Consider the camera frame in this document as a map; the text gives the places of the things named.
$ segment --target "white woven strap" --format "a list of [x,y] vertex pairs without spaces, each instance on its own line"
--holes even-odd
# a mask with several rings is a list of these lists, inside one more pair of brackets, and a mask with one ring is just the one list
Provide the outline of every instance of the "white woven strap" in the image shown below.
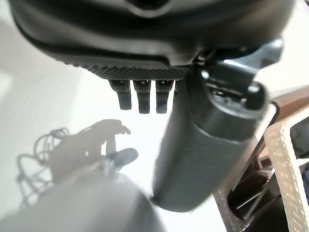
[[309,206],[299,169],[308,159],[296,159],[290,137],[291,127],[307,117],[309,106],[273,124],[264,134],[291,232],[309,232]]

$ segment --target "metal bracket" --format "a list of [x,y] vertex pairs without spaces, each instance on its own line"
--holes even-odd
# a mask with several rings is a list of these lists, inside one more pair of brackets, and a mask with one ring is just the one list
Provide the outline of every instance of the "metal bracket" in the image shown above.
[[217,51],[205,60],[201,74],[214,91],[242,98],[256,91],[252,81],[257,72],[280,60],[283,49],[282,38],[277,38],[257,49],[242,48],[238,51]]

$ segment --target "textured rubber base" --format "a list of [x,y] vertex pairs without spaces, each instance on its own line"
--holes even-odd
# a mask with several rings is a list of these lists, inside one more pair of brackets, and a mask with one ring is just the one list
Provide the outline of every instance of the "textured rubber base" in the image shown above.
[[95,75],[108,80],[183,80],[189,72],[188,68],[139,69],[127,67],[82,66]]

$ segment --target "white floor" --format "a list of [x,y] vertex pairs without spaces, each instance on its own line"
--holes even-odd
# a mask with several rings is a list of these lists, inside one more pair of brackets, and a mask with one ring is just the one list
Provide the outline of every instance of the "white floor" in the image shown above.
[[[308,12],[309,8],[297,5],[284,32],[281,62],[256,78],[274,93],[309,84]],[[132,147],[139,153],[122,172],[150,195],[154,161],[169,114],[155,113],[154,89],[149,115],[138,113],[134,91],[132,99],[133,109],[120,111],[117,95],[106,80],[36,50],[16,30],[7,1],[0,0],[0,218],[16,211],[22,202],[16,182],[18,156],[33,154],[35,141],[51,130],[66,127],[76,134],[104,119],[119,119],[131,130],[130,135],[116,135],[117,150]],[[72,146],[70,152],[78,146]],[[36,168],[31,162],[26,166],[30,172]],[[225,231],[213,197],[191,213],[157,211],[168,232]]]

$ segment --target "black plastic tab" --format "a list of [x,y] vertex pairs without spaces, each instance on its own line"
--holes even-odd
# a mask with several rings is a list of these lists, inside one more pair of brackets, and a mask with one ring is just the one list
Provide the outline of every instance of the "black plastic tab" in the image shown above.
[[139,100],[140,114],[149,114],[151,81],[133,81],[133,84]]
[[130,110],[132,108],[130,81],[109,82],[112,89],[118,95],[120,109]]
[[156,81],[156,112],[165,114],[168,106],[169,92],[173,87],[174,81]]

